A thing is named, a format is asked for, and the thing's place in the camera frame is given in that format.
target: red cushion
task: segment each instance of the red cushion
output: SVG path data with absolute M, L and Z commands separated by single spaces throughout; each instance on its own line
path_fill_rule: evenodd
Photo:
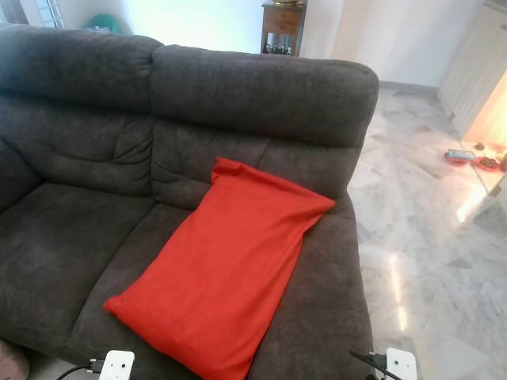
M 297 184 L 218 158 L 200 206 L 105 308 L 202 378 L 244 379 L 303 233 L 333 205 Z

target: green object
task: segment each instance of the green object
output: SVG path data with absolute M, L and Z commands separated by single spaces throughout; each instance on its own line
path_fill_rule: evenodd
M 108 14 L 98 14 L 86 23 L 84 29 L 96 30 L 97 32 L 104 32 L 104 28 L 109 29 L 111 33 L 121 34 L 118 21 L 113 16 Z

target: wooden cabinet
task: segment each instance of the wooden cabinet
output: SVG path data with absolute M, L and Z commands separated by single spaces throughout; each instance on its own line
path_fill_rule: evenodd
M 298 3 L 293 6 L 284 6 L 269 0 L 262 6 L 264 7 L 264 21 L 262 24 L 261 53 L 266 52 L 266 45 L 271 38 L 275 41 L 286 41 L 287 48 L 291 47 L 292 55 L 299 55 L 303 36 L 305 4 Z

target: black cable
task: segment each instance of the black cable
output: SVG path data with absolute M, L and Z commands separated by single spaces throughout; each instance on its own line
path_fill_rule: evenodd
M 366 360 L 362 355 L 359 355 L 353 351 L 350 352 L 350 355 L 352 355 L 354 358 L 356 359 L 359 359 L 361 362 L 363 363 L 366 363 L 366 364 L 369 364 L 370 366 L 372 366 L 373 368 L 379 370 L 380 372 L 382 372 L 383 374 L 385 374 L 386 376 L 389 376 L 390 378 L 392 378 L 393 380 L 402 380 L 401 378 L 399 378 L 398 376 L 396 376 L 395 374 L 392 374 L 391 372 L 389 372 L 387 369 L 385 368 L 382 368 L 380 365 L 378 365 L 377 363 L 371 361 L 371 360 Z
M 90 369 L 90 365 L 89 364 L 86 364 L 85 366 L 77 366 L 77 367 L 71 368 L 70 370 L 68 370 L 64 374 L 61 374 L 56 380 L 62 380 L 68 374 L 71 374 L 72 372 L 79 371 L 79 370 L 89 370 L 89 369 Z

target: gray fabric sofa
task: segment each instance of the gray fabric sofa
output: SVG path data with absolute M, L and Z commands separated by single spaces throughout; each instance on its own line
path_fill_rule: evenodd
M 337 201 L 249 379 L 364 379 L 372 348 L 346 187 L 378 92 L 365 66 L 0 25 L 0 338 L 134 380 L 198 378 L 102 309 L 199 204 L 217 156 Z

